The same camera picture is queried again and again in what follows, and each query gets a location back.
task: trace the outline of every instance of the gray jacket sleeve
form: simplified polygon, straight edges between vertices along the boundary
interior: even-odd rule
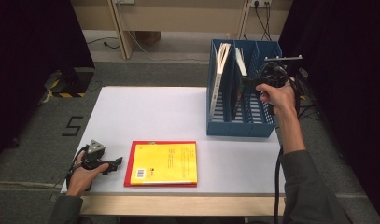
[[[82,199],[79,197],[60,196],[55,203],[48,224],[75,224],[81,210]]]
[[[350,223],[307,150],[284,154],[280,162],[286,178],[283,223]]]

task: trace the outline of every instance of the barcode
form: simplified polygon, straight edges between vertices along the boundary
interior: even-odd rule
[[[146,173],[145,169],[137,169],[136,178],[144,178],[145,173]]]

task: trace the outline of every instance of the gray carpet floor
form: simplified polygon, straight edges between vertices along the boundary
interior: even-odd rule
[[[78,147],[101,87],[205,87],[207,64],[95,63],[83,98],[52,97],[39,106],[18,136],[19,146],[0,155],[0,223],[45,223],[60,192],[65,172]],[[354,176],[340,157],[327,122],[315,107],[301,119],[305,144],[328,186],[337,194],[354,223],[380,223]],[[66,128],[72,117],[76,129]],[[95,223],[117,223],[116,217],[92,217]],[[273,223],[271,217],[251,217]]]

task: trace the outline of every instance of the human arm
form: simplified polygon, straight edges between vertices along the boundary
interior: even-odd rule
[[[84,152],[81,152],[76,163],[81,162]],[[52,214],[49,217],[49,224],[71,224],[77,223],[79,211],[82,206],[82,193],[88,189],[91,182],[99,173],[108,168],[108,164],[102,164],[94,170],[77,168],[71,176],[70,185],[65,196],[58,197]]]
[[[262,84],[261,100],[274,104],[284,154],[279,158],[286,178],[283,223],[350,223],[335,194],[325,185],[303,142],[295,110],[294,91]]]

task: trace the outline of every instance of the game controller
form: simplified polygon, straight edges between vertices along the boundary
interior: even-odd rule
[[[106,147],[104,145],[94,140],[91,140],[90,145],[86,145],[85,147],[80,149],[76,157],[73,159],[73,162],[67,172],[67,176],[66,176],[67,188],[70,184],[71,176],[73,175],[74,171],[79,167],[82,167],[86,170],[93,170],[104,163],[108,163],[109,166],[106,170],[102,172],[103,175],[108,175],[108,173],[110,172],[117,171],[119,165],[122,164],[122,157],[114,161],[102,161],[101,158],[105,154],[105,150],[106,150]],[[82,156],[82,161],[76,163],[77,157],[82,151],[85,152],[84,155]]]
[[[278,62],[268,62],[260,67],[257,77],[242,77],[242,83],[246,86],[252,87],[258,98],[260,98],[261,95],[260,91],[255,90],[258,85],[265,83],[275,88],[280,88],[285,86],[287,82],[289,82],[292,89],[294,89],[295,108],[298,113],[300,101],[299,93],[297,92],[297,86],[295,85],[293,79],[287,74],[283,64]],[[268,112],[270,115],[274,115],[274,105],[268,104]]]

